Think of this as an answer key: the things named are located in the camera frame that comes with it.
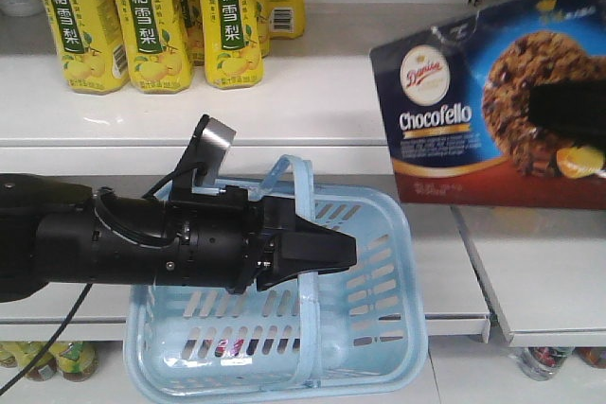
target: plastic shopping basket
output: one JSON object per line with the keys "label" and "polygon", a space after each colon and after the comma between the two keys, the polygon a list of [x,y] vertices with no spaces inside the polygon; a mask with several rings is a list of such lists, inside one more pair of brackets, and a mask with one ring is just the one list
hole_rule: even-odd
{"label": "plastic shopping basket", "polygon": [[[294,181],[280,181],[288,167]],[[299,216],[356,237],[358,263],[243,295],[134,286],[124,355],[135,386],[158,403],[231,404],[409,383],[426,360],[427,333],[400,206],[371,188],[314,185],[311,164],[292,156],[263,181],[216,182],[226,185],[247,188],[251,200],[294,198]]]}

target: cookie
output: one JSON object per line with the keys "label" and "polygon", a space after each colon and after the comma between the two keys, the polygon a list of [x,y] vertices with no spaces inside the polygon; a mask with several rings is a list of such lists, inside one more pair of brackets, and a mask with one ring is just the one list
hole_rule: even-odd
{"label": "cookie", "polygon": [[484,87],[482,113],[492,139],[525,175],[558,175],[555,155],[574,138],[528,120],[530,89],[566,80],[606,77],[606,59],[592,58],[572,38],[550,31],[525,35],[492,66]]}

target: black cable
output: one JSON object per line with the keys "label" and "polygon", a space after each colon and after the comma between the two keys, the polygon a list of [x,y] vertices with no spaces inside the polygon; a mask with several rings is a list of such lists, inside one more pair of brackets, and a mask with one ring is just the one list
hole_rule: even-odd
{"label": "black cable", "polygon": [[63,331],[67,328],[69,323],[72,322],[72,319],[74,318],[74,315],[76,314],[76,311],[78,311],[82,302],[86,298],[86,295],[88,295],[88,292],[90,291],[90,289],[92,287],[93,287],[93,285],[90,283],[87,284],[86,286],[84,286],[84,289],[80,293],[78,300],[76,300],[76,303],[74,303],[74,306],[72,306],[71,310],[67,313],[67,316],[65,316],[65,319],[63,319],[63,322],[61,322],[61,325],[59,325],[59,328],[57,328],[57,331],[55,331],[53,336],[50,337],[50,339],[46,342],[46,344],[43,346],[43,348],[40,350],[40,352],[38,352],[38,354],[36,354],[36,356],[33,359],[31,359],[31,361],[26,365],[26,367],[23,368],[21,371],[19,371],[19,373],[17,373],[11,380],[9,380],[0,389],[0,396],[2,396],[4,393],[6,393],[15,383],[17,383],[19,380],[21,380],[36,365],[36,363],[42,359],[42,357],[46,354],[46,352],[48,352],[48,349],[50,348],[50,346],[53,345],[53,343],[61,336]]}
{"label": "black cable", "polygon": [[145,193],[142,198],[149,199],[152,198],[155,193],[157,193],[162,186],[167,184],[168,182],[176,179],[177,177],[182,176],[186,172],[190,172],[191,170],[198,170],[199,172],[203,172],[204,175],[208,172],[208,164],[204,161],[196,161],[191,163],[190,165],[180,167],[178,169],[173,170],[170,174],[165,175],[160,179],[154,186],[152,186],[147,193]]}

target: store shelf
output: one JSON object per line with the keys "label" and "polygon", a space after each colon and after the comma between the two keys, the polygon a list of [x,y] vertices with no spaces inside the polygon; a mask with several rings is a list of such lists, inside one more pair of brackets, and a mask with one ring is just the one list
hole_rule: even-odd
{"label": "store shelf", "polygon": [[[20,404],[149,404],[129,380],[122,361],[121,343],[103,343],[98,348],[100,367],[81,383],[55,376],[46,382],[22,380],[7,392],[6,399]],[[498,332],[490,342],[467,337],[435,337],[429,342],[430,359],[417,378],[397,392],[378,395],[325,397],[282,404],[602,404],[606,393],[604,370],[591,368],[577,355],[548,382],[534,381],[522,373],[512,357],[513,349]],[[0,368],[0,383],[15,370]]]}
{"label": "store shelf", "polygon": [[506,207],[455,213],[510,345],[606,345],[606,213]]}
{"label": "store shelf", "polygon": [[9,104],[0,116],[0,171],[164,174],[210,114],[238,132],[227,173],[264,173],[284,152],[312,159],[317,173],[391,173],[368,52],[465,9],[311,4],[305,36],[273,42],[258,86],[221,91],[198,68],[177,96],[131,86],[102,97],[74,94],[45,17],[0,17],[0,84]]}
{"label": "store shelf", "polygon": [[606,371],[588,366],[577,354],[549,381],[528,378],[499,330],[489,343],[466,337],[430,340],[430,355],[441,404],[602,404]]}

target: chocofello box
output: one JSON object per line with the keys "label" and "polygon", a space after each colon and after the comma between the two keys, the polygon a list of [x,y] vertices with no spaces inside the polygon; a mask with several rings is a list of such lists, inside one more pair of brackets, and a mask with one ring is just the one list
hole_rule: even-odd
{"label": "chocofello box", "polygon": [[606,0],[504,0],[370,58],[403,202],[606,207]]}

